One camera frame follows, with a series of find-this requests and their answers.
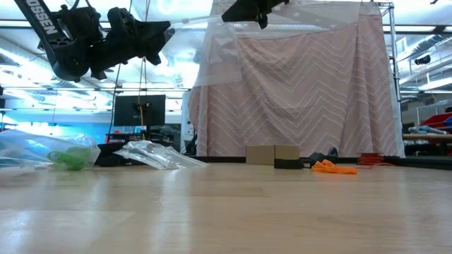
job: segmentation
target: ceiling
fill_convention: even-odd
[[[58,11],[60,5],[66,4],[72,6],[74,0],[45,0],[49,9],[52,11]],[[120,8],[131,8],[132,15],[138,20],[171,20],[179,22],[185,18],[197,18],[202,16],[208,16],[212,8],[213,0],[151,0],[148,15],[146,17],[146,0],[133,0],[132,3],[129,0],[90,0],[90,4],[96,8],[97,12],[101,14],[101,20],[107,21],[107,12],[110,8],[118,6]],[[414,24],[414,25],[449,25],[452,24],[452,0],[439,0],[436,4],[429,4],[429,0],[395,0],[395,21],[397,24]],[[79,7],[85,6],[84,0],[81,0]],[[5,20],[25,20],[25,17],[16,6],[14,0],[1,0],[0,1],[0,17]],[[383,23],[387,24],[388,15],[383,17]],[[197,25],[191,28],[178,29],[172,39],[165,45],[165,48],[161,52],[163,64],[155,67],[152,64],[147,63],[146,69],[141,71],[142,61],[141,59],[132,59],[129,64],[121,66],[119,73],[119,84],[124,84],[128,87],[139,87],[140,80],[142,83],[147,83],[148,88],[155,89],[189,89],[193,86],[196,75],[198,73],[198,64],[195,61],[196,54],[199,54],[203,50],[203,40],[205,36],[204,26]],[[423,40],[426,35],[423,36],[411,36],[403,35],[398,36],[397,40],[406,40],[407,45],[410,46]],[[29,66],[33,68],[46,68],[48,71],[48,65],[45,63],[45,55],[37,49],[39,38],[35,32],[29,28],[3,28],[0,29],[0,48],[11,52],[12,54],[19,55],[22,60],[25,59],[26,64],[21,67],[21,75],[27,75],[30,71]],[[385,36],[386,44],[391,45],[391,37]],[[447,54],[447,49],[434,48],[430,49],[432,55],[444,56]],[[401,66],[407,68],[406,63],[401,63]],[[79,84],[64,83],[58,84],[58,80],[55,77],[49,79],[50,87],[56,85],[66,85],[74,87],[114,87],[114,81],[117,76],[118,68],[111,68],[106,74],[107,79],[98,81],[90,77],[90,73],[87,73]],[[442,75],[449,75],[448,71],[441,71]],[[36,77],[30,78],[27,86],[30,85],[43,85],[44,80],[35,80]],[[125,94],[134,94],[137,92],[126,92]],[[155,91],[154,93],[165,93],[169,97],[170,109],[179,110],[182,104],[182,92],[165,90]],[[46,95],[41,91],[40,93],[31,94],[32,97],[36,96],[41,98],[52,96]],[[76,100],[84,99],[81,107],[97,109],[109,109],[111,108],[112,93],[111,92],[86,92],[85,94],[70,92],[68,96],[76,98]],[[14,96],[20,99],[30,99],[30,97],[24,97],[24,93],[15,93],[8,95],[11,99]],[[50,99],[47,100],[49,104],[44,104],[44,107],[48,107],[54,103]]]

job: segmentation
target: computer monitor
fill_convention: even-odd
[[[144,126],[165,124],[166,95],[140,96]],[[114,126],[141,126],[138,96],[117,96],[114,103]]]

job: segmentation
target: pink curtain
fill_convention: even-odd
[[[243,80],[192,90],[200,156],[244,156],[247,145],[298,145],[396,155],[381,16],[328,32],[237,39]]]

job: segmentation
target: cardboard box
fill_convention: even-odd
[[[273,166],[275,159],[299,159],[299,149],[295,145],[247,145],[246,163]]]

